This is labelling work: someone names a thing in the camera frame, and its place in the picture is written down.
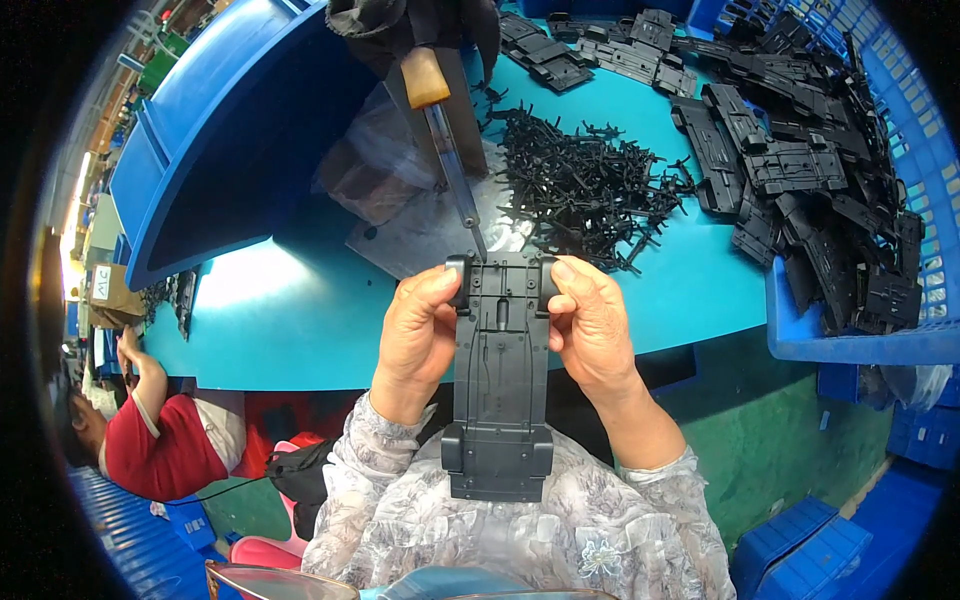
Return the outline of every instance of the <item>pink stool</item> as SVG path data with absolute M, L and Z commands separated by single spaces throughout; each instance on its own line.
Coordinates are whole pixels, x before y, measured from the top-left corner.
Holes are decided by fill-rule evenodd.
M 298 446 L 289 442 L 277 442 L 274 446 L 274 451 L 277 452 L 292 452 L 297 449 L 299 449 Z M 231 563 L 300 568 L 307 541 L 297 537 L 297 530 L 294 528 L 294 502 L 282 493 L 280 500 L 283 502 L 283 508 L 287 510 L 287 516 L 290 517 L 290 539 L 279 541 L 259 536 L 241 538 L 230 547 L 228 560 Z

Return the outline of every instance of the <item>teal workbench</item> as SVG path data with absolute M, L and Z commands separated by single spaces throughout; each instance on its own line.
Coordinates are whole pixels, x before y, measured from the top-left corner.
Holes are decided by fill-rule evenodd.
M 475 54 L 465 57 L 465 66 L 469 81 L 481 79 Z M 557 95 L 501 56 L 492 87 L 510 91 L 497 108 L 532 103 L 536 116 L 551 121 L 561 116 L 560 127 L 568 133 L 581 120 L 598 126 L 609 121 L 626 130 L 625 139 L 666 158 L 660 167 L 693 154 L 673 126 L 665 96 L 609 71 L 594 72 L 590 82 Z M 482 94 L 476 99 L 485 112 Z M 494 122 L 484 135 L 496 141 L 499 127 Z M 699 180 L 696 160 L 688 165 Z M 675 210 L 668 221 L 659 238 L 662 247 L 640 253 L 635 264 L 641 276 L 613 275 L 623 289 L 637 353 L 766 323 L 763 273 L 732 246 L 732 226 L 704 215 L 693 197 L 684 208 L 688 216 Z M 335 202 L 314 196 L 297 211 L 272 239 L 203 265 L 189 343 L 177 331 L 170 307 L 157 310 L 145 347 L 168 373 L 195 375 L 206 388 L 239 390 L 370 384 L 396 282 L 344 245 L 357 219 Z M 443 261 L 437 256 L 438 264 Z

